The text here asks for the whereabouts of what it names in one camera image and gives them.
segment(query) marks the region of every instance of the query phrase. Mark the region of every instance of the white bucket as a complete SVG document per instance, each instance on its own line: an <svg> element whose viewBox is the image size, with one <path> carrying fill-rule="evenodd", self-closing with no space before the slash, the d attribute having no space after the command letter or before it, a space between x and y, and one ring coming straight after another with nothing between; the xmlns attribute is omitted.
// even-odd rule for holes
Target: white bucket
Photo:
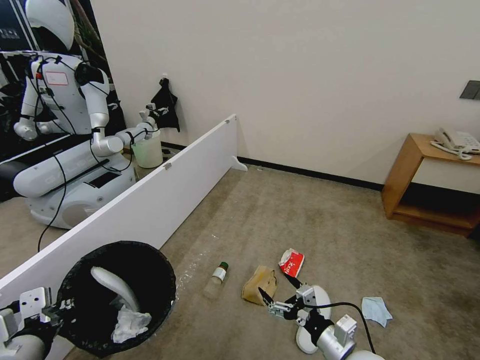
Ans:
<svg viewBox="0 0 480 360"><path fill-rule="evenodd" d="M159 166L164 161L160 131L148 140L141 140L131 146L136 162L141 168L149 169Z"/></svg>

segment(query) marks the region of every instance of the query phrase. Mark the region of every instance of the white label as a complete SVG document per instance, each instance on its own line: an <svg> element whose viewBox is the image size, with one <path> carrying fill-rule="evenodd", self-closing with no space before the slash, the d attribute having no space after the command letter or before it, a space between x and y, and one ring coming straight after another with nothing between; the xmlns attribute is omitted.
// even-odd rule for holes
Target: white label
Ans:
<svg viewBox="0 0 480 360"><path fill-rule="evenodd" d="M50 85L68 85L69 80L67 79L67 74L64 72L56 71L46 71L45 72L46 82Z"/></svg>
<svg viewBox="0 0 480 360"><path fill-rule="evenodd" d="M215 271L213 272L213 275L212 275L212 276L217 277L217 278L219 278L220 280L223 281L223 280L225 279L225 275L226 275L226 274L227 274L227 272L225 271L224 268L222 268L222 267L217 267L217 268L215 269Z"/></svg>

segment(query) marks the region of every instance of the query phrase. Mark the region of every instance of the wooden side table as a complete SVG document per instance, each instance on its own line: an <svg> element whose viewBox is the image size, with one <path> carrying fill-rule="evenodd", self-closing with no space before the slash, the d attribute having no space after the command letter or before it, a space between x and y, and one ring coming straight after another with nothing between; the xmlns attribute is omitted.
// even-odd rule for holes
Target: wooden side table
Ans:
<svg viewBox="0 0 480 360"><path fill-rule="evenodd" d="M433 186L415 191L411 183L424 159L461 164L462 169L477 167L480 174L480 155L463 161L433 147L432 140L431 135L416 133L406 137L381 193L386 217L468 236L480 223L478 194Z"/></svg>

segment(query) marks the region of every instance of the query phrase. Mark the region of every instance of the black trash bin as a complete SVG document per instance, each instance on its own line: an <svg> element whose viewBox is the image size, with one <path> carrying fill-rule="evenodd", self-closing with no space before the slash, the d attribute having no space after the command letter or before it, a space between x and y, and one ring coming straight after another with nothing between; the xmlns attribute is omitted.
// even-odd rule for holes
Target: black trash bin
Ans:
<svg viewBox="0 0 480 360"><path fill-rule="evenodd" d="M151 315L146 332L123 343L112 341L118 309L111 302L117 294L95 281L92 267L104 268L130 286L140 312ZM99 247L82 257L63 279L57 303L73 299L74 307L59 334L100 358L131 349L148 339L169 314L175 300L175 280L167 258L148 244L118 241Z"/></svg>

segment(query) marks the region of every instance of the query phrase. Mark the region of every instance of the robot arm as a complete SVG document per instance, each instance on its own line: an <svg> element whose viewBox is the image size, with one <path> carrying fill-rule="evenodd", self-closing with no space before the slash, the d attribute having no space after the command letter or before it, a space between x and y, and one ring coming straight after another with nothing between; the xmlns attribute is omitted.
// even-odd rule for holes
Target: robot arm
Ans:
<svg viewBox="0 0 480 360"><path fill-rule="evenodd" d="M286 320L295 320L307 330L311 342L320 349L325 360L384 360L370 351L353 352L357 322L344 315L334 324L321 314L313 286L302 284L287 274L285 276L297 288L295 295L285 302L274 301L263 289L258 288L269 313Z"/></svg>
<svg viewBox="0 0 480 360"><path fill-rule="evenodd" d="M75 70L75 79L85 97L93 135L91 150L96 156L107 157L119 153L124 146L148 138L154 130L155 120L141 112L140 115L144 115L143 122L136 127L122 130L115 136L105 136L105 126L109 122L107 95L110 86L107 74L101 69L81 63Z"/></svg>
<svg viewBox="0 0 480 360"><path fill-rule="evenodd" d="M0 360L43 360L73 300L52 304L50 289L38 287L0 310Z"/></svg>
<svg viewBox="0 0 480 360"><path fill-rule="evenodd" d="M109 79L104 71L81 63L75 70L75 79L85 97L90 117L93 142L91 150L99 157L106 157L122 151L124 144L116 136L105 136L105 126L109 122L107 95Z"/></svg>
<svg viewBox="0 0 480 360"><path fill-rule="evenodd" d="M32 84L31 77L27 75L25 82L25 94L23 94L20 120L13 125L13 129L21 138L27 141L33 141L38 136L34 119L37 114L40 114L43 106Z"/></svg>

